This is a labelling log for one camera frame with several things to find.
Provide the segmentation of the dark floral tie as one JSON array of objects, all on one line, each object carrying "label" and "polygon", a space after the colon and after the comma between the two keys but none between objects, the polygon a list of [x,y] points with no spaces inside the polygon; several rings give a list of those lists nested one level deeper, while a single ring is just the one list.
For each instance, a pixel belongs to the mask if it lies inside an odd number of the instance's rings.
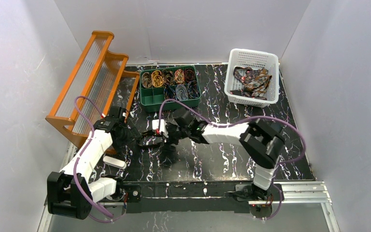
[{"label": "dark floral tie", "polygon": [[157,134],[154,130],[147,130],[140,133],[137,145],[141,149],[155,149],[163,145],[162,135]]}]

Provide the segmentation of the white plastic basket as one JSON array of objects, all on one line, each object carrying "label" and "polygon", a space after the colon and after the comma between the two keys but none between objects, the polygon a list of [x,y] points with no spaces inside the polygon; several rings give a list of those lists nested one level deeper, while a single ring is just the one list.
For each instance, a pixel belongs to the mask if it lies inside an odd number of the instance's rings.
[{"label": "white plastic basket", "polygon": [[[233,76],[234,68],[237,66],[251,67],[254,70],[265,68],[269,71],[269,74],[272,75],[272,79],[265,95],[267,100],[254,99],[239,95],[243,85]],[[270,104],[275,104],[279,100],[279,81],[279,60],[275,54],[239,48],[231,50],[224,87],[224,92],[227,95],[229,102],[261,108]]]}]

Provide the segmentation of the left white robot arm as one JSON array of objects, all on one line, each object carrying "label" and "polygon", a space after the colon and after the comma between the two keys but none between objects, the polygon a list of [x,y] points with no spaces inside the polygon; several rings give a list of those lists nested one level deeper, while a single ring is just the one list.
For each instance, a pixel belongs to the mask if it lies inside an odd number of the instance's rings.
[{"label": "left white robot arm", "polygon": [[73,159],[59,172],[49,174],[47,207],[50,214],[85,219],[92,208],[96,208],[107,217],[113,216],[99,202],[107,197],[119,200],[127,197],[122,180],[111,175],[93,182],[89,179],[100,159],[126,169],[125,161],[105,156],[110,147],[118,150],[140,140],[140,133],[129,125],[126,117],[126,109],[113,106],[107,116],[91,125],[88,138]]}]

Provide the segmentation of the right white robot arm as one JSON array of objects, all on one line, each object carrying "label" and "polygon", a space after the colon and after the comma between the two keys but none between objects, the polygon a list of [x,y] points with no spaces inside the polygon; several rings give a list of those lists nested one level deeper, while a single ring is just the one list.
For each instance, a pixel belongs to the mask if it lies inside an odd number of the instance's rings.
[{"label": "right white robot arm", "polygon": [[181,139],[197,144],[230,144],[241,146],[254,161],[256,168],[250,187],[235,190],[232,195],[240,199],[267,200],[281,150],[285,145],[279,127],[256,119],[239,124],[218,124],[208,119],[197,119],[189,111],[179,110],[173,123],[154,119],[152,129],[163,137],[163,147],[172,150]]}]

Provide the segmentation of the patterned ties in basket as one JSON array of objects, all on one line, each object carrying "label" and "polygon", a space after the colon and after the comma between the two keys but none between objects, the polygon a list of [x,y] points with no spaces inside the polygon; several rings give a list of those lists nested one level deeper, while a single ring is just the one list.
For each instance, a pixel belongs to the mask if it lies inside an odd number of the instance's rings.
[{"label": "patterned ties in basket", "polygon": [[272,75],[265,68],[254,70],[251,67],[235,67],[233,76],[242,85],[240,96],[267,100],[266,93],[271,83]]}]

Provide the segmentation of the white oblong object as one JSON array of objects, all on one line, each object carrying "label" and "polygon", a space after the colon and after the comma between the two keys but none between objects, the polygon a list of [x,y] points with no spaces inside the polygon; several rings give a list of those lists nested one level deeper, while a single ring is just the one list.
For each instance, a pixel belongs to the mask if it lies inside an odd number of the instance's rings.
[{"label": "white oblong object", "polygon": [[124,170],[127,167],[127,164],[126,164],[125,161],[120,160],[120,159],[116,159],[116,158],[113,158],[113,157],[110,157],[110,156],[104,156],[102,160],[105,164],[116,167],[116,168],[119,168],[119,169]]}]

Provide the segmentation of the light blue rolled tie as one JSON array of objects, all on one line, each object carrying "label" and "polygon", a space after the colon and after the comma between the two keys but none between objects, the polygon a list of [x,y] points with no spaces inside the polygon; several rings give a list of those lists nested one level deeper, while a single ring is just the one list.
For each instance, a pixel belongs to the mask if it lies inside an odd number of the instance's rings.
[{"label": "light blue rolled tie", "polygon": [[185,85],[177,85],[176,86],[176,89],[175,89],[175,92],[176,92],[176,98],[177,100],[179,101],[186,101],[188,100],[188,92],[187,92],[187,89],[186,89],[186,86]]}]

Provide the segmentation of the dark blue rolled tie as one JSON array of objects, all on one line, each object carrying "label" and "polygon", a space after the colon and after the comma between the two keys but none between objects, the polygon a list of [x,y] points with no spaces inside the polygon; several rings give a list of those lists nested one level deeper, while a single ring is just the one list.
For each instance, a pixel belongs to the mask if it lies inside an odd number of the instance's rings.
[{"label": "dark blue rolled tie", "polygon": [[189,99],[197,99],[200,97],[199,85],[196,80],[187,83],[187,93]]}]

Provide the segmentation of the dark multicolour rolled tie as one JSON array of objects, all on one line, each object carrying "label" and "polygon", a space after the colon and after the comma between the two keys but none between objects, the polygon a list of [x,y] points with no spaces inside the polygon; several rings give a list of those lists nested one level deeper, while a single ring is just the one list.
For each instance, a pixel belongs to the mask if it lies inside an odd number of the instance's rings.
[{"label": "dark multicolour rolled tie", "polygon": [[175,87],[166,85],[163,90],[165,99],[174,99],[176,100],[176,90]]}]

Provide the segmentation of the orange rolled tie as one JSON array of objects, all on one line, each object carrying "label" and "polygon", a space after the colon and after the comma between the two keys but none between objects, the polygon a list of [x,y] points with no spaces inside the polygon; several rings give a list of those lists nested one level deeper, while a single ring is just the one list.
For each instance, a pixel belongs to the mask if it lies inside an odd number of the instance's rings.
[{"label": "orange rolled tie", "polygon": [[185,83],[185,73],[183,69],[177,69],[174,72],[174,81],[177,85],[181,85]]}]

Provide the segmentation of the dark brown rolled tie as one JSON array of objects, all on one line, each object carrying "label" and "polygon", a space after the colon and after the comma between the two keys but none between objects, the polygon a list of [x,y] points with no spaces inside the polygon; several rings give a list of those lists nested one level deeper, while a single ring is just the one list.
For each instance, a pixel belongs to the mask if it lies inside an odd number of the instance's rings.
[{"label": "dark brown rolled tie", "polygon": [[170,70],[163,70],[163,83],[166,86],[173,86],[175,85],[175,80],[174,80],[174,74]]}]

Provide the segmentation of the dark red rolled tie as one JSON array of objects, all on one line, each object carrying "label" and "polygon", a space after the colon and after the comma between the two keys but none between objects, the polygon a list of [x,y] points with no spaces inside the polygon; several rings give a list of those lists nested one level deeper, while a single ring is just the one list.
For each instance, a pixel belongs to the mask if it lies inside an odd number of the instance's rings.
[{"label": "dark red rolled tie", "polygon": [[196,80],[195,71],[193,69],[187,68],[187,69],[185,69],[184,73],[185,73],[185,82],[186,83],[189,83],[189,82],[192,82],[192,81]]}]

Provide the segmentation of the yellow rolled tie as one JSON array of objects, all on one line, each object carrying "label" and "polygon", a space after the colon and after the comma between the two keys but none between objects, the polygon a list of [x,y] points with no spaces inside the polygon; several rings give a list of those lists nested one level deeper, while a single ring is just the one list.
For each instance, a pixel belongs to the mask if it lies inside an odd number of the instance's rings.
[{"label": "yellow rolled tie", "polygon": [[153,87],[162,87],[164,85],[164,78],[160,70],[155,70],[151,74],[152,86]]}]

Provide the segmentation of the orange wooden rack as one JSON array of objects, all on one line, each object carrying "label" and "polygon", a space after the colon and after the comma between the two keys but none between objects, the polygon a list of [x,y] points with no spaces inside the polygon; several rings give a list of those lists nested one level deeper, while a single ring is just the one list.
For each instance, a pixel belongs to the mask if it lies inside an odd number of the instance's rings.
[{"label": "orange wooden rack", "polygon": [[140,82],[138,72],[127,71],[128,55],[109,51],[114,39],[110,31],[95,30],[66,80],[46,121],[71,144],[81,148],[89,124],[79,110],[95,122],[112,106],[129,112]]}]

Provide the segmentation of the black base bar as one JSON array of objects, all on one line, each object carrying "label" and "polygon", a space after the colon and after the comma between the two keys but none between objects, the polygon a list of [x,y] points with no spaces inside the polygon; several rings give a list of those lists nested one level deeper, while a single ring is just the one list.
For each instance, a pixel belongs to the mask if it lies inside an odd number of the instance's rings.
[{"label": "black base bar", "polygon": [[140,201],[128,203],[127,213],[211,212],[250,213],[251,204],[228,195],[239,181],[133,182]]}]

